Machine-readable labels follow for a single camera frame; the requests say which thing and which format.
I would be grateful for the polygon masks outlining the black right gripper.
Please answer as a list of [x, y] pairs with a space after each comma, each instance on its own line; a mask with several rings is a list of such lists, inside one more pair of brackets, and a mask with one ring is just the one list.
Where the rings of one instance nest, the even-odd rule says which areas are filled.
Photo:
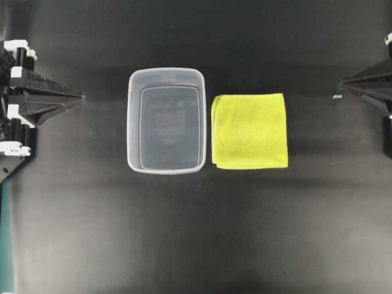
[[390, 59], [343, 78], [339, 87], [389, 114], [384, 122], [385, 151], [391, 153], [391, 33], [385, 37], [385, 45]]

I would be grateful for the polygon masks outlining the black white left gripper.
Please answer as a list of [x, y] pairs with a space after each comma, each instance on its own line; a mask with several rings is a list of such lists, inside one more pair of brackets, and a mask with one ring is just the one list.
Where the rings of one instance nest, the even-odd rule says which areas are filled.
[[[36, 126], [86, 101], [82, 92], [25, 69], [26, 60], [34, 65], [27, 45], [25, 40], [1, 41], [1, 183], [32, 156]], [[17, 88], [51, 95], [16, 95], [23, 93]]]

